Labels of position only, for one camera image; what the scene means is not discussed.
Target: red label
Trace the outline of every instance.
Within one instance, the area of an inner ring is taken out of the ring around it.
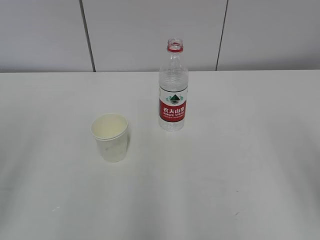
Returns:
[[[169,106],[160,100],[159,114],[160,117],[171,123],[179,122],[185,118],[187,101],[179,106]]]

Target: bottle neck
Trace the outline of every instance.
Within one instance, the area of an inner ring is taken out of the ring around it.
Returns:
[[[172,65],[180,65],[181,52],[170,52],[170,62]]]

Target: bottle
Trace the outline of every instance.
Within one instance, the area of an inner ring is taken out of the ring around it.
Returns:
[[[180,63],[183,50],[181,39],[169,39],[170,59],[159,71],[159,125],[170,132],[182,129],[185,124],[189,72]]]

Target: table surface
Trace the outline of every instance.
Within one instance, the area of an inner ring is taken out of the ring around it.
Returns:
[[[0,74],[0,239],[320,239],[320,71],[190,72],[185,125],[158,74]],[[105,162],[92,121],[129,120]]]

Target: paper cup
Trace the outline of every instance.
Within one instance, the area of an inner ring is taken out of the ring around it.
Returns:
[[[91,125],[100,155],[108,162],[123,160],[127,153],[128,121],[117,113],[98,117]]]

